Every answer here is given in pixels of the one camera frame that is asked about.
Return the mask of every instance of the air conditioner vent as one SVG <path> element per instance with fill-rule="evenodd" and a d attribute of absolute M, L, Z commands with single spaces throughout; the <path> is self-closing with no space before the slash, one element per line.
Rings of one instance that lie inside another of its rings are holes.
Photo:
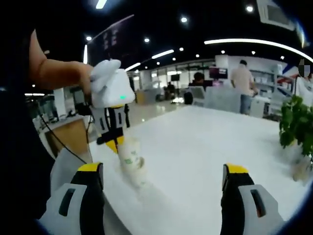
<path fill-rule="evenodd" d="M 295 30 L 295 24 L 292 20 L 272 0 L 257 0 L 257 4 L 262 23 L 283 27 L 291 31 Z"/>
<path fill-rule="evenodd" d="M 290 20 L 283 13 L 283 11 L 275 6 L 268 5 L 268 19 L 285 25 L 290 24 Z"/>

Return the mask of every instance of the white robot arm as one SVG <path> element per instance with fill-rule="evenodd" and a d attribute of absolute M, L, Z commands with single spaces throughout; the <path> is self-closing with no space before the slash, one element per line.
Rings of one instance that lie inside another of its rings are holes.
<path fill-rule="evenodd" d="M 96 65 L 90 75 L 90 110 L 101 134 L 97 144 L 105 143 L 115 153 L 117 145 L 124 142 L 124 106 L 135 100 L 127 73 L 120 65 L 119 60 L 105 60 Z"/>

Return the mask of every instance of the person's hand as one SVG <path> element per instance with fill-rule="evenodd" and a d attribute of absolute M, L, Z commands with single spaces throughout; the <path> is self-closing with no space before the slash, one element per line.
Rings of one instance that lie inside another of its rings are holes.
<path fill-rule="evenodd" d="M 85 65 L 83 63 L 79 64 L 79 85 L 83 89 L 85 96 L 90 96 L 90 73 L 93 70 L 93 67 L 90 65 Z"/>

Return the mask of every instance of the blue jeans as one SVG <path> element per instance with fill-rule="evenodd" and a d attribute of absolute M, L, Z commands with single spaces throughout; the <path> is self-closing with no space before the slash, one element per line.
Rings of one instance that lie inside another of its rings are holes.
<path fill-rule="evenodd" d="M 242 94 L 240 97 L 240 113 L 248 114 L 251 106 L 251 96 Z"/>

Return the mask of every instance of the computer monitor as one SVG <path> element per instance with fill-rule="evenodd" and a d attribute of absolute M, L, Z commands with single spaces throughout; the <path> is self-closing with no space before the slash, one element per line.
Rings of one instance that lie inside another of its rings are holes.
<path fill-rule="evenodd" d="M 210 67 L 209 74 L 210 74 L 210 78 L 213 78 L 213 79 L 228 79 L 227 69 Z"/>
<path fill-rule="evenodd" d="M 175 74 L 171 76 L 171 81 L 172 82 L 178 82 L 180 79 L 180 75 L 179 74 Z"/>

